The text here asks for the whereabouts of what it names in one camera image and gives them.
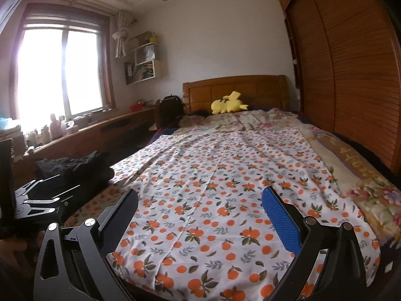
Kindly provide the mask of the folded black garment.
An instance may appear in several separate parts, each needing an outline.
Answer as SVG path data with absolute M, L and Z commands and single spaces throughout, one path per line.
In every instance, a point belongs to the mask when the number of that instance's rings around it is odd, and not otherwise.
M 102 186 L 114 177 L 105 152 L 94 151 L 83 158 L 38 158 L 34 164 L 38 179 L 59 175 L 65 186 Z

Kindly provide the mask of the floral quilt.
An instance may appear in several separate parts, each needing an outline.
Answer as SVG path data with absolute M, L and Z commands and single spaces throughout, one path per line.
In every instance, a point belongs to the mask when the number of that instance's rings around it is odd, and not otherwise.
M 383 176 L 367 159 L 337 136 L 312 124 L 302 123 L 293 113 L 273 108 L 269 111 L 242 111 L 214 116 L 184 116 L 179 132 L 222 131 L 295 127 L 328 167 L 341 196 L 349 196 L 361 209 L 381 246 L 400 242 L 400 186 Z

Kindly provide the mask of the wooden desk by window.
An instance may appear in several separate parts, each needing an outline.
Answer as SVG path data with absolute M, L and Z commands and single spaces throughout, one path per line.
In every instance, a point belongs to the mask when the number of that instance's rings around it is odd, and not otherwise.
M 38 158 L 83 158 L 93 151 L 109 154 L 113 165 L 144 146 L 152 136 L 148 128 L 154 124 L 154 109 L 111 118 L 57 139 L 14 163 L 14 184 L 19 187 L 35 178 Z

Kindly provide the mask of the orange print bed sheet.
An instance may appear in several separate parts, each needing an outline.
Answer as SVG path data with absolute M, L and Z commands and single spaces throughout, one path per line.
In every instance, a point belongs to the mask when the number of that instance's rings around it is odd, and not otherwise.
M 80 225 L 129 190 L 138 209 L 107 253 L 127 283 L 165 300 L 262 300 L 294 255 L 262 208 L 263 189 L 328 225 L 356 230 L 366 279 L 379 242 L 297 128 L 170 135 L 114 165 L 110 186 L 67 220 Z

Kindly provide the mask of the red bowl on desk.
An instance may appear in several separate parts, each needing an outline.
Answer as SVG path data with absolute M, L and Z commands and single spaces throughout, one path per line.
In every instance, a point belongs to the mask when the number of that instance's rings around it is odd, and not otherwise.
M 139 101 L 139 102 L 132 104 L 129 108 L 132 112 L 141 111 L 144 108 L 144 103 Z

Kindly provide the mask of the window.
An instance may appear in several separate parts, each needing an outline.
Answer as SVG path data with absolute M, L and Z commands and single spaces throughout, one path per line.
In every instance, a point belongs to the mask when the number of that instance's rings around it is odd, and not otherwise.
M 71 120 L 116 108 L 110 24 L 110 17 L 99 12 L 27 4 L 12 50 L 11 116 L 32 123 L 51 113 Z

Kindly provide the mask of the black backpack on chair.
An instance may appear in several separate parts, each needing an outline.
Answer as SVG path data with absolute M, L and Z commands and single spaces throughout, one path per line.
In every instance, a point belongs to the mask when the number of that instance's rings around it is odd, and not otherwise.
M 184 115 L 180 97 L 169 95 L 157 100 L 155 104 L 155 122 L 157 129 L 177 128 Z

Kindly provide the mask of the tied white curtain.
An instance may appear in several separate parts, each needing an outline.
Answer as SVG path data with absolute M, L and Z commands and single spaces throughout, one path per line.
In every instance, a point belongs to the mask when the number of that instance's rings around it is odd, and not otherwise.
M 126 40 L 129 37 L 131 27 L 135 23 L 133 15 L 125 10 L 120 10 L 117 14 L 117 30 L 112 35 L 116 43 L 115 58 L 123 58 L 126 56 Z

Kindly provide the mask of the yellow plush toy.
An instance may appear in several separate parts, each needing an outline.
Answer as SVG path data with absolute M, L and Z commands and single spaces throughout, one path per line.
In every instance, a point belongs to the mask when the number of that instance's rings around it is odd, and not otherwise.
M 213 115 L 234 113 L 237 111 L 247 111 L 248 105 L 240 100 L 241 93 L 233 91 L 230 95 L 215 100 L 211 104 L 211 113 Z

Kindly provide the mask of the wooden louvered wardrobe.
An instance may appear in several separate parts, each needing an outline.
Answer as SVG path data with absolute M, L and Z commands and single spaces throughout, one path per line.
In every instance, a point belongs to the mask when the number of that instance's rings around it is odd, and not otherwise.
M 381 0 L 279 0 L 301 109 L 400 172 L 400 43 Z

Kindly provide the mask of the white wall shelf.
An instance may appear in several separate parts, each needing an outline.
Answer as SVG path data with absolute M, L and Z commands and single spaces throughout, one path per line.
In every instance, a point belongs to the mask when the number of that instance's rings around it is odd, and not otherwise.
M 127 85 L 156 79 L 162 75 L 158 50 L 158 36 L 155 32 L 146 31 L 129 38 L 124 63 Z

